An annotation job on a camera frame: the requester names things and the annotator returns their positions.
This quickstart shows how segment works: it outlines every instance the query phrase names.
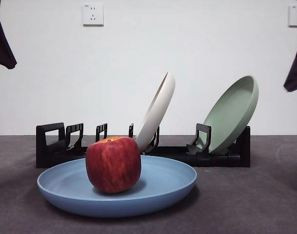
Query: table surface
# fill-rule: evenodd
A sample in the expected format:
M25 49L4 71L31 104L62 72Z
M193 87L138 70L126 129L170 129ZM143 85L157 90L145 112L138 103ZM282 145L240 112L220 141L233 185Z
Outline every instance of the table surface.
M84 136L83 142L93 139ZM160 144L191 139L160 136ZM0 136L0 234L297 234L297 136L252 136L251 168L195 168L196 185L181 202L128 218L84 217L54 207L39 192L44 169L35 162L35 136Z

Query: black dish rack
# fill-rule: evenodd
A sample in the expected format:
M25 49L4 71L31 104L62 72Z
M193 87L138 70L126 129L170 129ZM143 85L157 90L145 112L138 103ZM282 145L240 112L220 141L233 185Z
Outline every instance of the black dish rack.
M100 133L107 138L107 123L96 127L95 142L100 140ZM133 123L129 126L129 137L133 137ZM45 133L58 130L57 142L47 144ZM70 135L79 131L75 144L70 144ZM182 161L194 167L250 167L250 127L247 126L237 140L223 154L209 153L211 126L196 124L196 134L191 144L186 146L159 146L159 127L143 155L160 156ZM204 132L206 142L202 148L196 146L199 132ZM83 123L64 127L64 123L39 125L36 127L36 168L49 168L63 162L85 158L87 147L82 146Z

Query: wall socket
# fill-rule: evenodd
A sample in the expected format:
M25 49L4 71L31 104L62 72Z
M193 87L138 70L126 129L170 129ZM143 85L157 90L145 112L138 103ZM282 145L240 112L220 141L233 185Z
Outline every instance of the wall socket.
M104 25L104 4L89 3L82 6L83 26L103 26Z
M297 27L297 6L288 7L288 26Z

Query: apple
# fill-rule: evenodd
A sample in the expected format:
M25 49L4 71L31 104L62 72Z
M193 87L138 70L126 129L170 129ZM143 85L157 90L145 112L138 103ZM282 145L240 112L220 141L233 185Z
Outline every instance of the apple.
M130 137L109 137L87 148L85 165L94 187L105 193L122 192L139 180L140 151Z

